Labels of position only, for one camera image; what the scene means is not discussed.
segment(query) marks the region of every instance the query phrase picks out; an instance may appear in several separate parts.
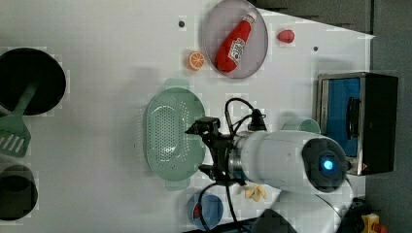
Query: microwave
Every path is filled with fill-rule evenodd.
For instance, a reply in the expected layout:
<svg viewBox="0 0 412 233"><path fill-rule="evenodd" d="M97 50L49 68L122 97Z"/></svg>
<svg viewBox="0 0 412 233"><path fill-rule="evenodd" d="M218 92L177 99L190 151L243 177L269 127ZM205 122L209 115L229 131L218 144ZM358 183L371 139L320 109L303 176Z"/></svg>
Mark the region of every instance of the microwave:
<svg viewBox="0 0 412 233"><path fill-rule="evenodd" d="M345 151L348 174L394 170L397 84L366 72L318 76L316 120Z"/></svg>

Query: black pot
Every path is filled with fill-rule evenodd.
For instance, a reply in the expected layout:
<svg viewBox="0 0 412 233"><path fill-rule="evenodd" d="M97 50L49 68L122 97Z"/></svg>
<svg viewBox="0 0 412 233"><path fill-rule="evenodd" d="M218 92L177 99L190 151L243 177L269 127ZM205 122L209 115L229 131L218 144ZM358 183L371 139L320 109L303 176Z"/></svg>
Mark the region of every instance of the black pot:
<svg viewBox="0 0 412 233"><path fill-rule="evenodd" d="M66 78L58 62L41 50L15 49L0 56L0 114L12 112L28 84L39 80L36 94L25 115L43 114L54 108L66 89Z"/></svg>
<svg viewBox="0 0 412 233"><path fill-rule="evenodd" d="M14 165L0 174L0 219L17 220L36 206L38 191L30 169Z"/></svg>

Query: red object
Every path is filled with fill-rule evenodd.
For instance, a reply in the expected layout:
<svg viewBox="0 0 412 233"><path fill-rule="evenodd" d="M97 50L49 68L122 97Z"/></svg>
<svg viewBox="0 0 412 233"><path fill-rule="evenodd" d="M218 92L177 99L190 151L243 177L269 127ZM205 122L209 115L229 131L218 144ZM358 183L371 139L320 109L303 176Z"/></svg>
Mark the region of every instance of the red object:
<svg viewBox="0 0 412 233"><path fill-rule="evenodd" d="M377 233L388 233L388 227L382 224L373 224L372 229Z"/></svg>
<svg viewBox="0 0 412 233"><path fill-rule="evenodd" d="M196 204L193 210L193 218L200 218L200 212L202 211L202 206Z"/></svg>
<svg viewBox="0 0 412 233"><path fill-rule="evenodd" d="M278 40L287 44L294 41L294 32L292 30L284 30L279 32Z"/></svg>
<svg viewBox="0 0 412 233"><path fill-rule="evenodd" d="M236 69L242 59L243 49L248 42L252 24L256 18L254 13L248 13L224 39L216 54L216 66L220 71L229 73Z"/></svg>

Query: food item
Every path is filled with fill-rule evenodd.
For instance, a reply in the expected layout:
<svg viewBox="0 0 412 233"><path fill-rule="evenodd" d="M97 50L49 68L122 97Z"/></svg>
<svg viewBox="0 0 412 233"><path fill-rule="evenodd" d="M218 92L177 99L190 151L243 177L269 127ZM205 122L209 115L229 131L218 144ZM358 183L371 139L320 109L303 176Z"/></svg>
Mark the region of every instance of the food item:
<svg viewBox="0 0 412 233"><path fill-rule="evenodd" d="M194 51L189 55L188 68L193 71L197 71L200 69L200 67L203 66L204 62L205 57L203 56L203 54L198 51Z"/></svg>
<svg viewBox="0 0 412 233"><path fill-rule="evenodd" d="M216 67L220 71L229 73L239 65L256 18L255 13L248 13L223 41L216 55Z"/></svg>
<svg viewBox="0 0 412 233"><path fill-rule="evenodd" d="M257 190L260 192L261 196L266 199L267 194L266 194L266 190L264 189L264 186L261 184L257 185Z"/></svg>
<svg viewBox="0 0 412 233"><path fill-rule="evenodd" d="M245 198L251 199L252 195L255 193L254 188L249 188L245 191Z"/></svg>
<svg viewBox="0 0 412 233"><path fill-rule="evenodd" d="M202 206L196 204L193 210L193 218L200 218L200 212L202 211Z"/></svg>
<svg viewBox="0 0 412 233"><path fill-rule="evenodd" d="M278 40L290 44L294 41L294 32L292 30L284 30L279 32L278 34Z"/></svg>
<svg viewBox="0 0 412 233"><path fill-rule="evenodd" d="M260 196L266 199L267 194L264 186L262 184L258 184L255 187L250 187L245 191L245 198L247 199L254 199L256 202L260 200Z"/></svg>

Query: black handle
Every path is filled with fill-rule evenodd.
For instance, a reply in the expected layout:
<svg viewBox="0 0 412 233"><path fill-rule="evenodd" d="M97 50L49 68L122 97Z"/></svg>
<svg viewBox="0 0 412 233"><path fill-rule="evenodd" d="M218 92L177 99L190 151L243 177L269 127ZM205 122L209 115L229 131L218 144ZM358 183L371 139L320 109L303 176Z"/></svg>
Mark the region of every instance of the black handle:
<svg viewBox="0 0 412 233"><path fill-rule="evenodd" d="M346 111L346 133L348 139L357 138L359 136L360 107L360 99L355 99L354 97L349 98Z"/></svg>

